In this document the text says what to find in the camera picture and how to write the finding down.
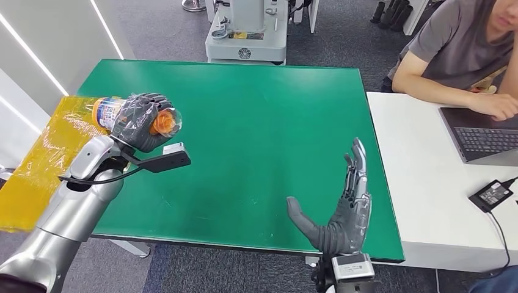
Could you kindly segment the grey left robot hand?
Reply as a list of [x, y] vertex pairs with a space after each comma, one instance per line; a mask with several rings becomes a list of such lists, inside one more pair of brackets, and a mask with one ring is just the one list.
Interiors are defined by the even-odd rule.
[[131, 147], [149, 153], [169, 138], [150, 133], [159, 111], [172, 107], [171, 101], [160, 93], [140, 93], [129, 96], [118, 112], [111, 136]]

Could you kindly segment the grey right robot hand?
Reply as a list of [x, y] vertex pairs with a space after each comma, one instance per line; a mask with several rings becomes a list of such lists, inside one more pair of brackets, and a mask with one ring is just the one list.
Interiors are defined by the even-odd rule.
[[326, 225], [317, 225], [306, 216], [296, 198], [286, 198], [287, 213], [295, 227], [315, 249], [328, 255], [360, 253], [370, 221], [366, 151], [359, 138], [352, 141], [351, 151], [353, 156], [344, 155], [344, 188]]

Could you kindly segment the person's right hand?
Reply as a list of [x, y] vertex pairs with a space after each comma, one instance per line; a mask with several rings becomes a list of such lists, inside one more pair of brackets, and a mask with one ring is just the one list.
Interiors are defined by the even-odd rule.
[[509, 94], [475, 93], [467, 107], [475, 112], [490, 115], [495, 121], [504, 121], [517, 115], [517, 99]]

